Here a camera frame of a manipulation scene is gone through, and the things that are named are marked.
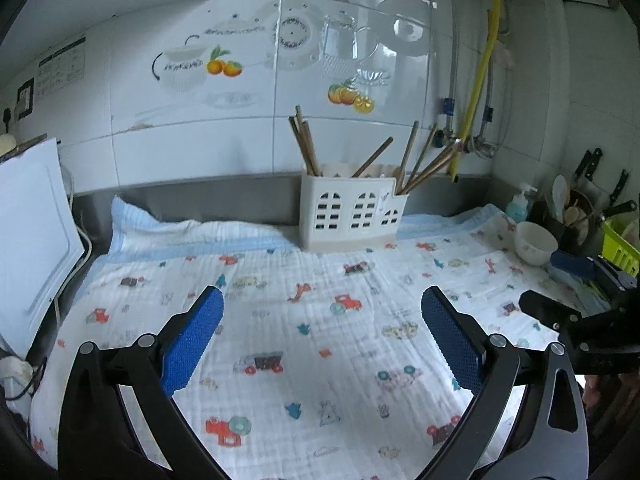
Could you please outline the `green plastic basket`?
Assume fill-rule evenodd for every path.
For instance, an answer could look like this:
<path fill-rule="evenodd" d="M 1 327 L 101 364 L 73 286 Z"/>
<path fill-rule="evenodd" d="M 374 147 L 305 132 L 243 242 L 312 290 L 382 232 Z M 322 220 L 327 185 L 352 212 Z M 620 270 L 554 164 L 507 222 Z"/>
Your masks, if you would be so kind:
<path fill-rule="evenodd" d="M 639 273 L 639 219 L 606 220 L 601 256 L 635 278 Z"/>

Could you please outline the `white appliance lid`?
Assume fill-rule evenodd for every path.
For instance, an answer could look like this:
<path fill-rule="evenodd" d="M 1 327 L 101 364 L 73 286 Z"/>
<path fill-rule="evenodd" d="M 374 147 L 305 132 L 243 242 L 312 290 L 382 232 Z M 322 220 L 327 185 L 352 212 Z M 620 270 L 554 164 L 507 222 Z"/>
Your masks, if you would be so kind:
<path fill-rule="evenodd" d="M 83 252 L 55 140 L 2 162 L 1 339 L 21 359 Z"/>

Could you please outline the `white cartoon print cloth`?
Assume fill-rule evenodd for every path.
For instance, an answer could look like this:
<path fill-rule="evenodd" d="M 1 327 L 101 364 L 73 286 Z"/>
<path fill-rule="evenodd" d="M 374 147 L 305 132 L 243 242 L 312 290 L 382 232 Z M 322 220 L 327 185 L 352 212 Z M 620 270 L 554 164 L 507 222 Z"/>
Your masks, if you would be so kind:
<path fill-rule="evenodd" d="M 524 263 L 494 206 L 417 214 L 397 240 L 312 254 L 281 229 L 166 223 L 112 203 L 111 247 L 58 332 L 30 409 L 32 447 L 58 461 L 58 420 L 78 347 L 127 347 L 158 333 L 207 286 L 224 317 L 176 403 L 235 479 L 411 479 L 471 401 L 420 313 L 439 287 L 487 333 L 522 348 L 554 339 L 518 307 L 526 290 L 577 307 L 573 284 Z"/>

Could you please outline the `white ceramic bowl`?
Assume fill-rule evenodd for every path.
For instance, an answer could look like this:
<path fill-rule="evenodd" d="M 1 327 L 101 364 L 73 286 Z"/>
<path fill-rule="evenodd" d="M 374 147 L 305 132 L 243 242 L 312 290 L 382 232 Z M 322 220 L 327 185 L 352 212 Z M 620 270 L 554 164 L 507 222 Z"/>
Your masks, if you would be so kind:
<path fill-rule="evenodd" d="M 514 246 L 516 254 L 530 266 L 544 266 L 559 248 L 555 237 L 548 230 L 528 221 L 516 226 Z"/>

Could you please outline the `black utensil crock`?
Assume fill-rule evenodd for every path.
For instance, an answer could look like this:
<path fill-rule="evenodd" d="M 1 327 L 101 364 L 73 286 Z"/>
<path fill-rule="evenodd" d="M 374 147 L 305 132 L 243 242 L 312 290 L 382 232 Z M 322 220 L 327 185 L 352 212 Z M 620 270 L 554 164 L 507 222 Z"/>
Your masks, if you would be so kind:
<path fill-rule="evenodd" d="M 564 186 L 563 206 L 560 207 L 553 196 L 537 200 L 528 214 L 527 220 L 546 229 L 559 244 L 561 252 L 578 256 L 586 241 L 593 236 L 606 220 L 621 214 L 636 212 L 635 200 L 620 201 L 620 194 L 628 180 L 628 171 L 623 170 L 610 194 L 601 193 L 593 183 L 603 151 L 595 148 L 585 151 L 572 180 Z"/>

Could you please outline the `white house-shaped utensil holder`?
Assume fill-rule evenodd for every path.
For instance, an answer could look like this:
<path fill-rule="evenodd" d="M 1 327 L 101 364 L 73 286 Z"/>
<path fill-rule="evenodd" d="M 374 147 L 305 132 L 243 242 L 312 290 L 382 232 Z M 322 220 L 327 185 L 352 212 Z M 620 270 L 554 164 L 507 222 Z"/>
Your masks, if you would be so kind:
<path fill-rule="evenodd" d="M 305 174 L 300 186 L 299 240 L 307 252 L 349 252 L 393 243 L 408 202 L 393 178 L 329 178 Z"/>

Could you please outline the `teal soap pump bottle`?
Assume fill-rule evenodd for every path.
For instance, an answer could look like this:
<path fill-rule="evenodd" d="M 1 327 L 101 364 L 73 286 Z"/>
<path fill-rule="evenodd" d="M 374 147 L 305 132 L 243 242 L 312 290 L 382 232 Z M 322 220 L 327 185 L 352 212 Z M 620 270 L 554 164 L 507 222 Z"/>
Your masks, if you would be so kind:
<path fill-rule="evenodd" d="M 533 185 L 522 182 L 518 186 L 510 203 L 506 205 L 506 215 L 515 223 L 525 221 L 528 217 L 532 199 L 536 196 L 538 188 Z"/>

